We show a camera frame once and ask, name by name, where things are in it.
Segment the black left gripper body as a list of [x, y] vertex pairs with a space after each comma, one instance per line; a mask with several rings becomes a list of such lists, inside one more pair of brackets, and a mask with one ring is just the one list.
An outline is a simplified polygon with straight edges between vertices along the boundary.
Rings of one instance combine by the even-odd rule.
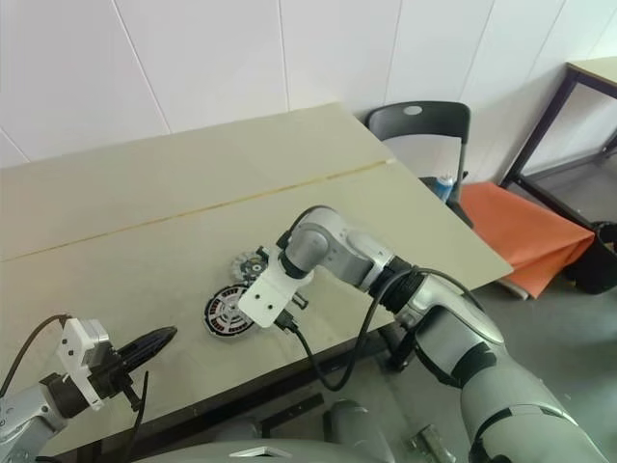
[[133, 411], [137, 411], [142, 404], [142, 400], [133, 389], [133, 380], [130, 376], [130, 372], [136, 367], [133, 360], [135, 351], [136, 348], [129, 345], [119, 350], [109, 348], [102, 363], [92, 372], [92, 385], [100, 398], [112, 398], [123, 394]]

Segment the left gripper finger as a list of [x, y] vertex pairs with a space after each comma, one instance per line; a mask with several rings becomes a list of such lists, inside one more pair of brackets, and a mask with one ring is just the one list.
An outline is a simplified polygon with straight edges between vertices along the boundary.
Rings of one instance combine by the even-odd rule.
[[119, 355], [126, 369], [136, 369], [154, 358], [162, 349], [162, 345], [129, 344], [119, 350]]
[[155, 329], [131, 341], [125, 347], [126, 356], [156, 356], [177, 334], [175, 326]]

